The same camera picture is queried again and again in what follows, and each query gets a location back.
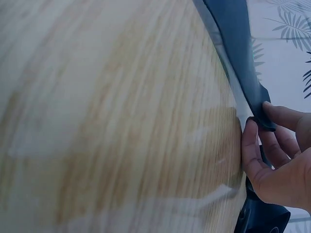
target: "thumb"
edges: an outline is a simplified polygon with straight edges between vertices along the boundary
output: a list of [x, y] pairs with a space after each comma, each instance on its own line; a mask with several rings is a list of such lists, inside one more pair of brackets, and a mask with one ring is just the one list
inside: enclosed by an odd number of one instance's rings
[[306, 113], [295, 111], [286, 107], [273, 106], [269, 102], [264, 102], [262, 107], [269, 119], [275, 124], [295, 132], [300, 119], [306, 115]]

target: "black plastic part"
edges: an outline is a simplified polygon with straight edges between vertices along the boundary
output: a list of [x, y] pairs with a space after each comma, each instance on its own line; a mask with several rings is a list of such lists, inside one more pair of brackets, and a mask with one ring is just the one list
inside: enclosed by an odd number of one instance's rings
[[[262, 160], [267, 161], [262, 146], [260, 146], [260, 152]], [[254, 192], [248, 178], [246, 178], [246, 193], [246, 201], [240, 211], [234, 233], [284, 232], [291, 213], [284, 206], [262, 202]]]
[[[262, 109], [262, 103], [270, 102], [270, 97], [256, 76], [246, 1], [193, 0], [193, 2], [215, 47], [221, 42], [225, 48], [228, 62], [234, 70], [256, 122], [265, 130], [275, 131], [276, 125], [269, 120]], [[217, 52], [226, 70], [228, 64], [224, 62], [222, 54]]]

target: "fingernail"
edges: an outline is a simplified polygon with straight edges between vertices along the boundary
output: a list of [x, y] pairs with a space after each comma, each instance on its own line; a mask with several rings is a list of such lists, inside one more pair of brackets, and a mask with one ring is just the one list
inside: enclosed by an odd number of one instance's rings
[[247, 123], [249, 120], [252, 120], [252, 121], [254, 121], [254, 122], [255, 122], [255, 117], [250, 116], [250, 117], [246, 120], [246, 123]]
[[270, 102], [265, 101], [263, 104], [269, 105], [269, 106], [273, 106]]

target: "palm leaf pattern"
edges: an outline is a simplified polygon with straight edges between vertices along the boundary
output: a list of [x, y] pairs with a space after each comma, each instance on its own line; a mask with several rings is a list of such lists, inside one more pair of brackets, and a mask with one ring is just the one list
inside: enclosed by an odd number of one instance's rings
[[296, 48], [299, 47], [302, 51], [304, 49], [311, 51], [311, 21], [309, 18], [302, 18], [302, 16], [298, 17], [291, 12], [281, 11], [280, 6], [277, 10], [281, 21], [265, 18], [281, 24], [273, 31], [281, 31], [281, 39], [286, 39], [287, 43], [291, 40]]
[[273, 6], [281, 8], [285, 12], [308, 12], [311, 11], [310, 0], [266, 0]]
[[309, 70], [307, 73], [303, 75], [303, 82], [306, 82], [305, 86], [306, 88], [303, 90], [304, 93], [307, 95], [305, 96], [305, 99], [311, 96], [311, 70]]
[[256, 67], [264, 64], [264, 62], [259, 61], [259, 58], [261, 58], [264, 54], [262, 53], [263, 48], [261, 48], [262, 44], [257, 44], [256, 39], [252, 39], [252, 47], [253, 47], [253, 58], [254, 58], [254, 66]]

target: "wood grain surface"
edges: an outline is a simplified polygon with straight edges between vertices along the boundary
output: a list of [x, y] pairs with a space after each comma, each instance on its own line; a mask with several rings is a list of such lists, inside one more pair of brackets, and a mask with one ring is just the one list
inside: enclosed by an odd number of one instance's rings
[[240, 137], [191, 0], [0, 0], [1, 232], [233, 232]]

